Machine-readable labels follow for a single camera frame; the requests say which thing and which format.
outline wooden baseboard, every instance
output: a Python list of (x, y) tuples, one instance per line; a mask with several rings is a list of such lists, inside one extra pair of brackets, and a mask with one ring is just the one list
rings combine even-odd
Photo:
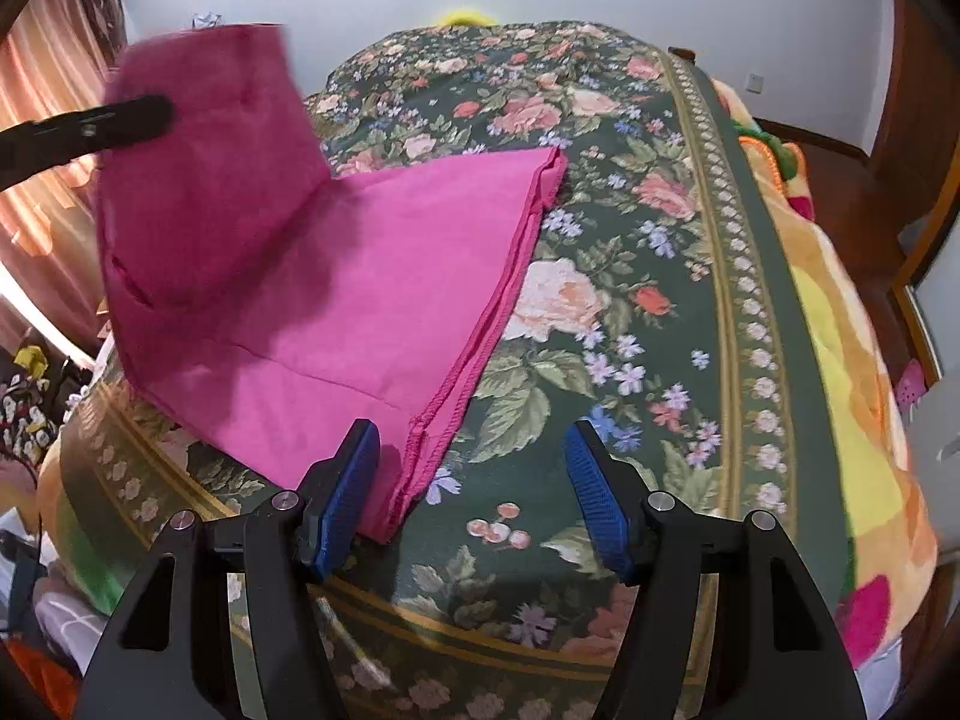
[(820, 148), (825, 148), (827, 151), (836, 151), (838, 154), (856, 159), (856, 161), (862, 165), (867, 165), (867, 163), (870, 162), (870, 157), (867, 156), (867, 152), (863, 151), (860, 146), (852, 146), (850, 143), (829, 138), (826, 135), (821, 135), (819, 132), (811, 132), (808, 129), (803, 129), (803, 127), (794, 127), (792, 124), (771, 122), (769, 119), (757, 119), (757, 124), (759, 124), (765, 132), (776, 135), (781, 141), (809, 143), (810, 146), (819, 146)]

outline green floral bed sheet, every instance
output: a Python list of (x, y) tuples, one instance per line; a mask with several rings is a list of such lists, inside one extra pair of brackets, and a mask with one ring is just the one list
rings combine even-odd
[[(417, 29), (344, 63), (307, 109), (339, 175), (546, 145), (569, 159), (424, 500), (389, 546), (357, 539), (317, 593), (353, 717), (590, 717), (635, 590), (598, 562), (566, 477), (563, 432), (579, 418), (650, 488), (699, 512), (775, 512), (836, 606), (847, 536), (818, 368), (703, 73), (590, 23)], [(103, 610), (171, 514), (223, 517), (275, 490), (139, 400), (115, 359), (52, 455), (44, 522)], [(686, 714), (707, 672), (714, 593), (705, 581)], [(242, 577), (229, 595), (241, 693), (258, 717)]]

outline folded pink fabric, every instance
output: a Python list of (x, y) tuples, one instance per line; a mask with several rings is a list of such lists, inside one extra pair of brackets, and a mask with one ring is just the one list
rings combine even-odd
[(361, 532), (387, 541), (460, 424), (565, 158), (332, 178), (273, 26), (131, 47), (107, 97), (147, 93), (171, 98), (174, 127), (104, 154), (97, 202), (128, 381), (285, 487), (373, 420), (384, 448)]

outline wall socket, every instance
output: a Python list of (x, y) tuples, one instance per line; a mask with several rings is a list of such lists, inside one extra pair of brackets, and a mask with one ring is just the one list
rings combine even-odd
[(752, 92), (755, 95), (760, 94), (763, 91), (763, 76), (759, 76), (756, 73), (747, 73), (747, 91)]

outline brown patterned curtain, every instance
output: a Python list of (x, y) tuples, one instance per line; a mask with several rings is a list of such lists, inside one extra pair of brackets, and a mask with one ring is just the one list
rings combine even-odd
[[(0, 128), (102, 101), (123, 46), (119, 0), (30, 0), (0, 44)], [(94, 353), (103, 298), (88, 188), (91, 156), (0, 194), (0, 261), (40, 312)]]

